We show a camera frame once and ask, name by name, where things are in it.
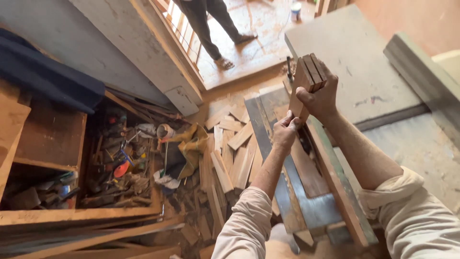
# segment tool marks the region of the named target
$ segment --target sleeve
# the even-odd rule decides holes
[[[385,229],[391,257],[460,258],[460,220],[423,188],[423,177],[402,169],[402,176],[359,194],[367,217],[377,218]]]
[[[265,258],[272,214],[268,195],[257,187],[249,187],[241,193],[232,211],[217,237],[212,259]]]

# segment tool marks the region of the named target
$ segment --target foot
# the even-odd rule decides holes
[[[230,60],[224,57],[221,57],[218,60],[215,60],[214,62],[225,70],[230,69],[235,66],[233,62],[231,62]]]
[[[253,39],[256,39],[258,37],[256,32],[247,32],[247,33],[242,33],[240,34],[240,39],[235,42],[235,45],[241,44],[246,41],[251,41]]]

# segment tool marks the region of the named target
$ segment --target person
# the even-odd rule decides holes
[[[423,188],[424,180],[399,166],[335,106],[338,78],[320,62],[327,76],[314,94],[296,90],[311,115],[331,133],[363,188],[359,200],[368,218],[377,218],[385,230],[393,259],[460,258],[460,220]],[[291,111],[273,127],[273,145],[250,187],[244,190],[233,214],[216,240],[212,259],[265,258],[270,237],[271,201],[282,164],[290,154],[299,118]]]
[[[235,45],[257,38],[253,32],[239,33],[227,11],[224,0],[173,0],[181,12],[187,17],[190,26],[200,39],[206,52],[216,64],[224,69],[235,65],[220,54],[219,48],[211,41],[211,32],[207,24],[208,12],[224,28]]]

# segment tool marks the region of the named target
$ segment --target hand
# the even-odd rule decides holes
[[[339,78],[331,73],[324,62],[320,61],[320,66],[326,74],[326,85],[314,94],[307,92],[303,87],[298,87],[295,91],[295,96],[304,104],[311,115],[323,122],[328,117],[337,114],[335,96]]]
[[[291,153],[299,124],[300,118],[294,118],[292,111],[289,110],[287,116],[273,126],[273,149],[280,152],[284,157]]]

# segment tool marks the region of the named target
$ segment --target trousers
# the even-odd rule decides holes
[[[206,12],[216,19],[233,42],[237,42],[240,39],[241,35],[235,24],[233,24],[233,20],[227,11],[227,5],[223,0],[173,0],[173,2],[179,6],[181,12],[187,17],[190,26],[212,59],[218,60],[222,55],[219,48],[211,41]]]

